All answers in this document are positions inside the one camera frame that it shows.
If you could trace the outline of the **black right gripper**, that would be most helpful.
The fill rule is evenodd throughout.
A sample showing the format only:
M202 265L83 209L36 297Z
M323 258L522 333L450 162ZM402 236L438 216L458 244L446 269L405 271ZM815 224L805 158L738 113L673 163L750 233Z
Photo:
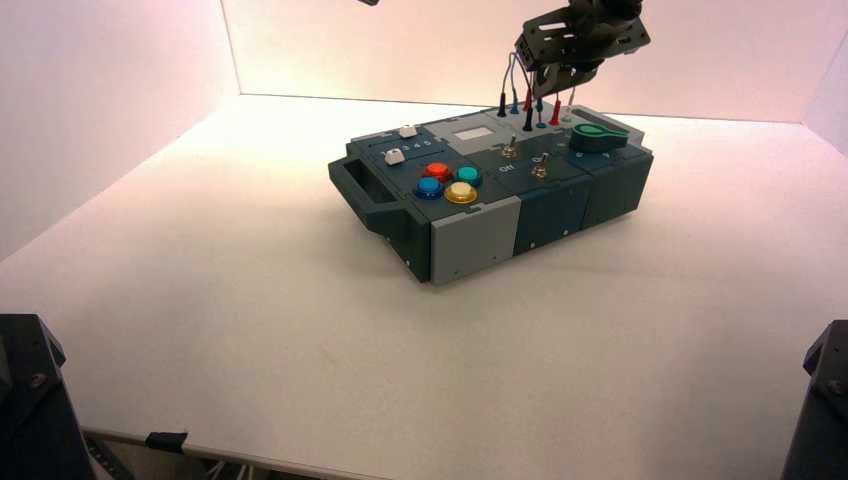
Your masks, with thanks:
M641 6L563 6L527 20L515 42L524 66L534 71L534 99L591 81L600 62L650 43Z

